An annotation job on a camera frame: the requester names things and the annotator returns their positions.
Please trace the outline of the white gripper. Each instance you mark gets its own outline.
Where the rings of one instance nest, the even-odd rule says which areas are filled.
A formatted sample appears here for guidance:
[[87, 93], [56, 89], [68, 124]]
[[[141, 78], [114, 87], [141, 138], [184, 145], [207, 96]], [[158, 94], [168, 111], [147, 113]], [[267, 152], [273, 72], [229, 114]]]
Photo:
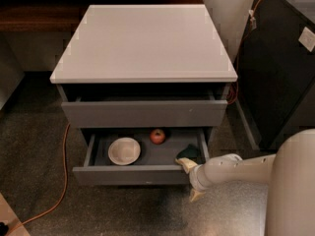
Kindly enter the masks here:
[[175, 162], [183, 167], [186, 174], [189, 174], [190, 184], [194, 188], [190, 191], [189, 201], [191, 203], [198, 201], [210, 186], [210, 181], [204, 171], [204, 164], [197, 165], [196, 162], [186, 157], [176, 158]]

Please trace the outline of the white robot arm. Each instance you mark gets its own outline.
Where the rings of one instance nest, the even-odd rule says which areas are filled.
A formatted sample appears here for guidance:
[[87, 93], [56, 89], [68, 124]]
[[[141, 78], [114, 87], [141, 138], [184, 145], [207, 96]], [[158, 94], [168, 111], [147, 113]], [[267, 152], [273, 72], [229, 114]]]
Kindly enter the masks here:
[[289, 137], [275, 154], [243, 159], [235, 153], [198, 164], [182, 151], [175, 162], [192, 186], [190, 200], [234, 181], [268, 186], [264, 236], [315, 236], [315, 130]]

